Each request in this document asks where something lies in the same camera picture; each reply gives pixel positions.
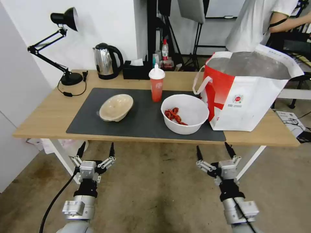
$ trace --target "white table leg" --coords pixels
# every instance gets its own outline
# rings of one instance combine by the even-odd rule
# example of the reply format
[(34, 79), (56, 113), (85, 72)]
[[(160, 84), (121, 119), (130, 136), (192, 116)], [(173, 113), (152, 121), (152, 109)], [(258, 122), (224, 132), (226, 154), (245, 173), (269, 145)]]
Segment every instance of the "white table leg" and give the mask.
[[(75, 170), (75, 164), (71, 161), (71, 157), (69, 157), (68, 152), (63, 148), (57, 139), (48, 139), (47, 142), (50, 144), (51, 148), (53, 148), (57, 158), (72, 176)], [(78, 177), (79, 174), (74, 177), (74, 180), (77, 184), (80, 184)]]
[(266, 146), (253, 147), (246, 155), (241, 156), (242, 159), (237, 166), (237, 180), (241, 178), (265, 148)]

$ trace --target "white bowl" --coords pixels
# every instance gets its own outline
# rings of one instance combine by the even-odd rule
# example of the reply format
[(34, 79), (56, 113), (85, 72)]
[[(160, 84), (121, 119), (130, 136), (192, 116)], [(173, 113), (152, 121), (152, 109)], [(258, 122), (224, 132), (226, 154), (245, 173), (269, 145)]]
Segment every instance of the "white bowl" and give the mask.
[(99, 117), (104, 121), (120, 121), (132, 108), (133, 103), (133, 98), (130, 95), (115, 95), (107, 99), (100, 107)]
[[(180, 125), (168, 119), (164, 112), (168, 109), (179, 108), (178, 115), (181, 121), (188, 124)], [(193, 134), (208, 119), (209, 110), (202, 100), (185, 94), (172, 95), (166, 98), (161, 105), (161, 112), (166, 126), (178, 134)]]

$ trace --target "chair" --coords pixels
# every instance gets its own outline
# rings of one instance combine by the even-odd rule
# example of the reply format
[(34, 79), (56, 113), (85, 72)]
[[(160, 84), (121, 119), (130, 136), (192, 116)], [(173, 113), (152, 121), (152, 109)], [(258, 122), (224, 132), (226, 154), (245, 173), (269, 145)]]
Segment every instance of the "chair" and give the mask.
[[(308, 4), (309, 0), (299, 0), (296, 7), (297, 14), (294, 17), (299, 17)], [(267, 46), (288, 54), (298, 60), (298, 63), (303, 62), (311, 68), (311, 37), (309, 28), (311, 28), (311, 24), (304, 24), (288, 32), (272, 33)], [(303, 82), (310, 79), (311, 72), (305, 72), (302, 76), (292, 78), (290, 82), (298, 82), (297, 89), (301, 89)], [(296, 99), (293, 99), (288, 107), (294, 109), (296, 101)]]

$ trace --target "power cord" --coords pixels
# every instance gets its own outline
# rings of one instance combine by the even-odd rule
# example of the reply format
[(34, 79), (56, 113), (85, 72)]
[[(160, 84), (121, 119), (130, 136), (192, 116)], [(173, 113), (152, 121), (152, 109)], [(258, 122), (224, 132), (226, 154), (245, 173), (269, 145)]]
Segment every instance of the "power cord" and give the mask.
[(282, 122), (284, 122), (284, 124), (290, 124), (290, 125), (299, 126), (299, 125), (298, 125), (298, 121), (297, 121), (297, 120), (299, 120), (299, 119), (301, 119), (301, 118), (305, 117), (306, 115), (308, 115), (308, 114), (310, 114), (310, 113), (311, 113), (311, 111), (310, 111), (310, 112), (308, 112), (308, 113), (306, 113), (306, 114), (304, 114), (304, 115), (302, 115), (301, 117), (296, 118), (296, 119), (283, 120)]
[[(219, 177), (220, 177), (220, 180), (223, 182), (223, 181), (224, 181), (223, 177), (222, 177), (222, 176), (219, 176)], [(234, 203), (236, 204), (237, 208), (239, 209), (239, 211), (241, 212), (243, 218), (245, 218), (247, 225), (251, 228), (251, 230), (253, 231), (253, 233), (256, 233), (256, 231), (255, 231), (253, 225), (249, 222), (248, 218), (245, 216), (245, 214), (244, 214), (244, 212), (242, 211), (242, 209), (241, 209), (239, 203), (235, 200), (234, 197), (233, 197), (232, 199), (233, 199)]]
[(72, 94), (71, 92), (62, 92), (60, 89), (59, 89), (59, 84), (61, 82), (61, 79), (59, 80), (58, 84), (57, 84), (57, 89), (64, 95), (64, 96), (67, 96), (67, 97), (73, 97), (73, 96), (79, 96), (79, 95), (82, 95), (85, 91), (86, 91), (86, 77), (88, 75), (88, 71), (86, 72), (82, 72), (83, 74), (83, 82), (85, 82), (85, 88), (84, 88), (84, 91), (80, 94), (77, 94), (77, 95), (74, 95)]
[(67, 188), (67, 186), (70, 184), (70, 182), (73, 180), (73, 178), (75, 177), (75, 175), (79, 172), (79, 167), (75, 167), (74, 173), (72, 175), (72, 177), (68, 180), (68, 182), (64, 185), (64, 187), (62, 187), (62, 189), (58, 192), (58, 194), (54, 197), (54, 199), (52, 200), (52, 202), (50, 203), (49, 207), (47, 208), (43, 219), (41, 221), (41, 225), (40, 225), (40, 230), (39, 233), (43, 233), (43, 229), (44, 229), (44, 224), (45, 224), (45, 220), (48, 217), (48, 214), (50, 212), (50, 210), (52, 209), (53, 204), (55, 203), (55, 201), (57, 200), (57, 198), (61, 195), (61, 193), (65, 190), (65, 188)]

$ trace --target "bag logo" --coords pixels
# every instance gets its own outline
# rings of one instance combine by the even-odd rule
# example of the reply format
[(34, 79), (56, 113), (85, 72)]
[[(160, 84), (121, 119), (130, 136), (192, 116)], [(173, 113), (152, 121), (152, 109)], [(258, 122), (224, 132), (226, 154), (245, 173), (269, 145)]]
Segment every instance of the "bag logo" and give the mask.
[(232, 99), (234, 104), (240, 104), (243, 101), (243, 95), (235, 95)]

